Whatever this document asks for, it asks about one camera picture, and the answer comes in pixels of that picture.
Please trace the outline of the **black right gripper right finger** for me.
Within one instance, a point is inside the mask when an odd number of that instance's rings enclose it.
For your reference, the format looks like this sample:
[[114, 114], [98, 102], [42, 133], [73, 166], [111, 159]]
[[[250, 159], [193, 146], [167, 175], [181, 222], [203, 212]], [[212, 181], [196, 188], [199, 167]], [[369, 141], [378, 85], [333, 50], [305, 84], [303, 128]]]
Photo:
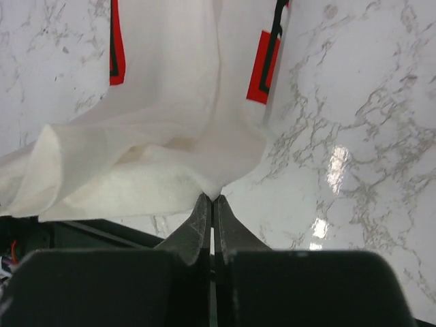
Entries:
[[220, 326], [414, 326], [390, 265], [361, 250], [274, 250], [213, 203]]

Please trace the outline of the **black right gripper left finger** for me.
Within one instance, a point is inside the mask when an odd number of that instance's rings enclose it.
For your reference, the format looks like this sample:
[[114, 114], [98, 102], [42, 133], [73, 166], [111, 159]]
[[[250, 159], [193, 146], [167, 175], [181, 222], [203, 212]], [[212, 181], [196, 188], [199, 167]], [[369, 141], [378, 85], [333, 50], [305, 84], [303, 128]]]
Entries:
[[208, 326], [212, 204], [153, 249], [27, 254], [1, 297], [2, 326]]

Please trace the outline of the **white t shirt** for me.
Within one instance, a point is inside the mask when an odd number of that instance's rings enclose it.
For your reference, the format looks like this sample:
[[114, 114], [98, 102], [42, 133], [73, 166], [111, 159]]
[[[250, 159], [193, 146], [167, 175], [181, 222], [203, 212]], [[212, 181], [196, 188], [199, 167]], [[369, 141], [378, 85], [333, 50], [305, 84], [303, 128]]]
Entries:
[[276, 1], [118, 2], [124, 83], [1, 159], [3, 216], [171, 215], [258, 165], [268, 106], [247, 91]]

